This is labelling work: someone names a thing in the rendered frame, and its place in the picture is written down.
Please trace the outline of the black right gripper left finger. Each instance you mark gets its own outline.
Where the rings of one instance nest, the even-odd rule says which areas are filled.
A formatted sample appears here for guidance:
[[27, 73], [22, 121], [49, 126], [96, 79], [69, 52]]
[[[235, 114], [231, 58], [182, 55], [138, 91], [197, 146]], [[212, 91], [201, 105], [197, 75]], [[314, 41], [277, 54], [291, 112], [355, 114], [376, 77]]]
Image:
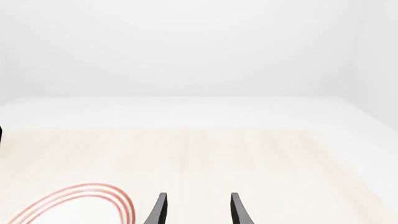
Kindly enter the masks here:
[[165, 224], [167, 218], [167, 209], [167, 194], [160, 193], [152, 211], [145, 220], [144, 224]]

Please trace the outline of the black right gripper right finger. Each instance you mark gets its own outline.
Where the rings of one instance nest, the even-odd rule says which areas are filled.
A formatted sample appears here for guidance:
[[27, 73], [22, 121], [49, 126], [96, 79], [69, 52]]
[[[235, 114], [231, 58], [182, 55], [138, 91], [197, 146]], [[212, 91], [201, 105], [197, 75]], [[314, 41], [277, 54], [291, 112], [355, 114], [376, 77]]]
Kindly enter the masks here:
[[233, 224], [254, 224], [236, 192], [231, 194], [230, 210]]

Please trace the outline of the white plate with red rings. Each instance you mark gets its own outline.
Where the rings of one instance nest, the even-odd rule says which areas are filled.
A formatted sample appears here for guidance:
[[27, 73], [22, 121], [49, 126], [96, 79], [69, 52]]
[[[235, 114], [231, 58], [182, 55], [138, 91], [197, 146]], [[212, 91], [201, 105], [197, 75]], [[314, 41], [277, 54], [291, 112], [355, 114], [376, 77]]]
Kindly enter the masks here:
[[136, 224], [136, 213], [123, 190], [94, 182], [2, 195], [0, 224]]

